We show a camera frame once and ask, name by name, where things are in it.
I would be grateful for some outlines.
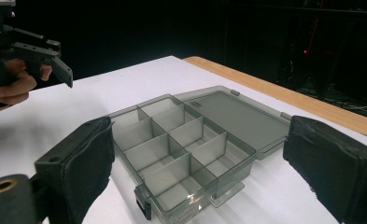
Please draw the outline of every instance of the white table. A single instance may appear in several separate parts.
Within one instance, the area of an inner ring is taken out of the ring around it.
[[[31,91],[27,101],[0,112],[0,177],[35,174],[34,162],[82,123],[166,93],[223,85],[291,115],[318,119],[367,145],[367,137],[249,89],[176,57]],[[146,223],[134,181],[121,162],[84,223]],[[308,184],[282,158],[282,149],[253,163],[246,187],[220,208],[208,206],[189,223],[337,223]]]

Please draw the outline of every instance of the clear plastic container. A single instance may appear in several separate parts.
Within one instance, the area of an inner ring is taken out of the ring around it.
[[[286,116],[224,87],[165,94],[109,116],[137,204],[162,223],[228,201],[289,131]]]

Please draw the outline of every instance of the human hand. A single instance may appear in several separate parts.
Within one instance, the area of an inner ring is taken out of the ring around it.
[[[0,87],[0,103],[3,108],[19,104],[29,97],[29,91],[36,86],[36,81],[25,71],[25,62],[20,59],[13,59],[5,62],[7,71],[17,80],[8,86]],[[41,79],[47,81],[52,68],[49,65],[41,65]]]

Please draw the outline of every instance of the robotic arm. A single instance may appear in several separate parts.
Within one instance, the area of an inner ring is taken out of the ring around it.
[[[72,70],[61,61],[61,43],[22,29],[4,25],[5,18],[14,16],[15,0],[0,0],[0,86],[15,81],[4,62],[15,58],[25,61],[28,74],[41,76],[41,64],[52,67],[52,73],[67,86],[73,86]]]

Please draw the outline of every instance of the wooden table edge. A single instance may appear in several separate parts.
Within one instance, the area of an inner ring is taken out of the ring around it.
[[[252,90],[267,94],[277,100],[296,106],[318,117],[327,119],[333,123],[367,136],[367,118],[364,116],[334,105],[329,105],[299,92],[291,91],[274,83],[253,77],[198,56],[188,57],[183,59],[183,61],[203,68],[204,70],[221,77],[226,77],[229,80],[247,86]]]

